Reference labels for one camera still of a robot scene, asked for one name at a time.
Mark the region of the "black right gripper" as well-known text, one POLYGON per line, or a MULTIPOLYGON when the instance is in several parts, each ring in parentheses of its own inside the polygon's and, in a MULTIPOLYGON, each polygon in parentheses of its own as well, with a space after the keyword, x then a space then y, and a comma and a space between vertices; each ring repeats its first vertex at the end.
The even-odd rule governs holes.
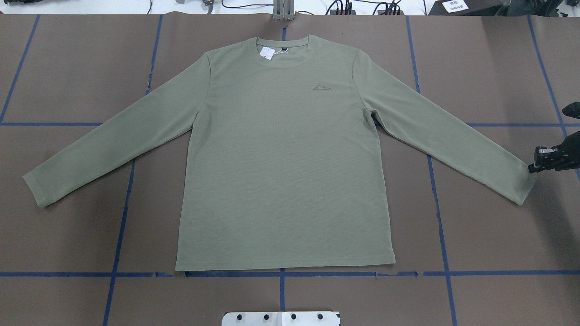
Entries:
POLYGON ((574 132, 557 146, 535 147, 534 163, 528 166, 528 171, 540 173, 544 170, 563 171, 578 167, 580 167, 580 133, 574 132))

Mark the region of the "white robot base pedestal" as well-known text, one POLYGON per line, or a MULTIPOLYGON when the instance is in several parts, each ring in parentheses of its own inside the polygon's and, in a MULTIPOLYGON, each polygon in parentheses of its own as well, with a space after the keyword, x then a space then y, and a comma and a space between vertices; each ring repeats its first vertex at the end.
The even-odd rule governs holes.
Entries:
POLYGON ((222 326, 340 326, 339 312, 231 312, 226 313, 222 326))

